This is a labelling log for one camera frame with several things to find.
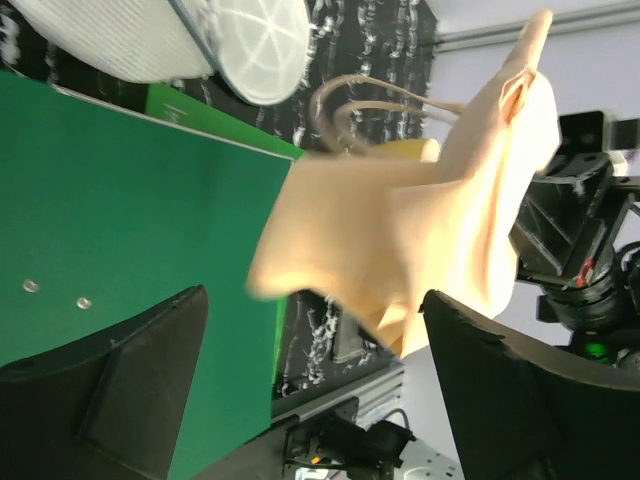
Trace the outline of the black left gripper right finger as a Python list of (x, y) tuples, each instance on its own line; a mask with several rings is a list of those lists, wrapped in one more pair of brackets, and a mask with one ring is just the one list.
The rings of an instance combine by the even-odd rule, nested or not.
[(639, 376), (428, 292), (422, 312), (467, 479), (636, 479)]

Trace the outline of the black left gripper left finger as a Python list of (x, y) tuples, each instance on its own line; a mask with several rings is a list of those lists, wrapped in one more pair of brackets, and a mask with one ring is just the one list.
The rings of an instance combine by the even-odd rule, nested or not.
[(207, 317), (190, 287), (2, 366), (2, 478), (167, 478)]

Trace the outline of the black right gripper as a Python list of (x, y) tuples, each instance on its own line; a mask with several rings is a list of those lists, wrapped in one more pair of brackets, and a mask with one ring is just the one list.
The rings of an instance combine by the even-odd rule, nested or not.
[(511, 230), (520, 278), (575, 278), (544, 286), (536, 318), (570, 331), (565, 351), (621, 370), (639, 367), (639, 242), (614, 242), (639, 211), (639, 121), (603, 111), (560, 118), (562, 144), (534, 176)]

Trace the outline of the beige bra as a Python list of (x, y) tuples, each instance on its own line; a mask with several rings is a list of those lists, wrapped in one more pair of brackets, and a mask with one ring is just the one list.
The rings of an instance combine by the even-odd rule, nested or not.
[(429, 290), (500, 314), (518, 264), (511, 229), (561, 142), (554, 92), (538, 69), (552, 19), (543, 10), (527, 22), (458, 111), (437, 161), (296, 161), (258, 242), (249, 291), (327, 295), (402, 357), (429, 342), (421, 310)]

